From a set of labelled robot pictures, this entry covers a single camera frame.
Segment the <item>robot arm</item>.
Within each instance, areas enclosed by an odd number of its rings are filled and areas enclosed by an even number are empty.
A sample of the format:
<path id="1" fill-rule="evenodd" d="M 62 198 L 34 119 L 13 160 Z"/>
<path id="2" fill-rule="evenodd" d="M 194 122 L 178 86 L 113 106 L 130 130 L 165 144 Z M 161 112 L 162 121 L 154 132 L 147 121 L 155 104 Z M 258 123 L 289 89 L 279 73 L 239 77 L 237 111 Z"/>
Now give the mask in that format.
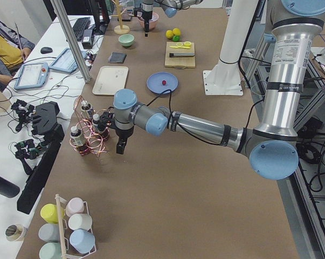
<path id="1" fill-rule="evenodd" d="M 172 110 L 180 111 L 177 129 L 155 137 L 136 129 L 123 155 L 111 153 L 104 162 L 107 173 L 153 175 L 206 171 L 224 172 L 244 168 L 245 160 L 231 154 L 238 148 L 250 94 L 240 85 L 236 64 L 243 47 L 256 1 L 235 1 L 230 16 L 219 9 L 190 9 L 175 18 L 160 17 L 157 27 L 145 37 L 138 23 L 136 38 L 128 52 L 130 68 L 127 92 L 136 93 L 142 110 L 169 113 L 165 86 L 158 94 L 146 86 L 147 78 L 164 69 L 165 30 L 178 27 L 182 37 L 194 43 L 196 67 L 175 71 L 179 85 L 172 93 Z"/>
<path id="2" fill-rule="evenodd" d="M 150 20 L 153 17 L 153 7 L 154 3 L 158 3 L 160 7 L 164 10 L 164 13 L 169 17 L 173 17 L 177 11 L 186 9 L 192 5 L 198 5 L 201 0 L 166 0 L 166 1 L 153 1 L 144 0 L 140 4 L 138 11 L 141 12 L 141 17 L 144 21 L 144 36 L 148 37 Z"/>

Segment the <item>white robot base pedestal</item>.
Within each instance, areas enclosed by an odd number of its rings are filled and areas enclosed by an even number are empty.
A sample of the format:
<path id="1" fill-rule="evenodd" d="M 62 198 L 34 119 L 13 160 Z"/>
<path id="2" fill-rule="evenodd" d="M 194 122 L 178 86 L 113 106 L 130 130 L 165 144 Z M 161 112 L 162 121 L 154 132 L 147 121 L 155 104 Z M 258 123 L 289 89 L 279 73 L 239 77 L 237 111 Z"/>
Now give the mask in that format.
<path id="1" fill-rule="evenodd" d="M 218 64 L 203 71 L 207 96 L 243 95 L 238 62 L 258 5 L 258 0 L 233 1 Z"/>

